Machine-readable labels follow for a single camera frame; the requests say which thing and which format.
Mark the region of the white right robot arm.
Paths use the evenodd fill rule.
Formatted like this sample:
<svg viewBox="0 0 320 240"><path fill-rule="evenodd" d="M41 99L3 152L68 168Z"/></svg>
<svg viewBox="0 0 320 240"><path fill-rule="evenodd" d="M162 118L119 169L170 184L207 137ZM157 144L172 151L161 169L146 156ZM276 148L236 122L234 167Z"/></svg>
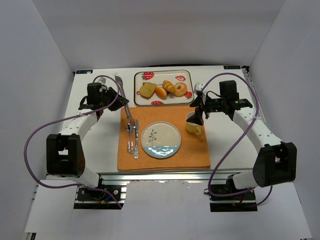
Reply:
<svg viewBox="0 0 320 240"><path fill-rule="evenodd" d="M227 181L237 190L255 187L269 187L292 182L296 178L297 148L292 142L284 142L274 135L255 114L253 105L241 99L234 80L219 83L219 98L211 98L202 83L194 88L196 94L191 107L194 114L188 123L203 125L211 113L224 113L244 132L257 151L257 158L251 170L234 174Z"/></svg>

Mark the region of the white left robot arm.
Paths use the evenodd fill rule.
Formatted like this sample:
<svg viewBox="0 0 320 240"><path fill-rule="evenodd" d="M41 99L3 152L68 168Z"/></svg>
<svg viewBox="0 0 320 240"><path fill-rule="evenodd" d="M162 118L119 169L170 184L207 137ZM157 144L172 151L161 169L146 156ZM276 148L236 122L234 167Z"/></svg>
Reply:
<svg viewBox="0 0 320 240"><path fill-rule="evenodd" d="M101 118L105 109L117 111L129 100L112 87L89 83L87 95L78 108L78 117L57 134L46 139L46 170L49 175L67 178L90 188L99 186L100 175L86 166L82 140Z"/></svg>

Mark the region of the speckled toast bread slice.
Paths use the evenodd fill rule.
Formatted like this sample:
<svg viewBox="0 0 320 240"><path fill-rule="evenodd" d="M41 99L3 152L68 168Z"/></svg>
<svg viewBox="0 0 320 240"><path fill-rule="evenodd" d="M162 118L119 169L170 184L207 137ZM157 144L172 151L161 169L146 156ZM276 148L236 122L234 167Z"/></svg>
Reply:
<svg viewBox="0 0 320 240"><path fill-rule="evenodd" d="M145 99L150 99L156 91L157 85L151 82L144 82L139 89L140 95Z"/></svg>

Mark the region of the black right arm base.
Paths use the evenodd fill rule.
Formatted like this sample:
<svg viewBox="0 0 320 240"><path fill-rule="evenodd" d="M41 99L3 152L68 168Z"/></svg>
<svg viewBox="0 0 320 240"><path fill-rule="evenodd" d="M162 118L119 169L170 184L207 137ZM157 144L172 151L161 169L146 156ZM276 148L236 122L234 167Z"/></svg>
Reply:
<svg viewBox="0 0 320 240"><path fill-rule="evenodd" d="M237 194L233 196L214 196L208 188L203 193L209 196L209 206L212 213L257 212L256 195L254 191L239 194L242 189L236 189L232 177L229 176L224 184L211 184L210 190L215 195Z"/></svg>

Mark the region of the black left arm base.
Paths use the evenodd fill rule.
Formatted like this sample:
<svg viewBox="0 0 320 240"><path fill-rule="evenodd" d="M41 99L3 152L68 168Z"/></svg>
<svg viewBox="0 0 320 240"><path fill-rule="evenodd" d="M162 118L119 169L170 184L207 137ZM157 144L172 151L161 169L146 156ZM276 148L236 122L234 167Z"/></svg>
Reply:
<svg viewBox="0 0 320 240"><path fill-rule="evenodd" d="M101 186L110 192L122 207L125 203L128 183L128 181L104 180ZM75 210L120 210L116 201L105 192L78 188L73 208Z"/></svg>

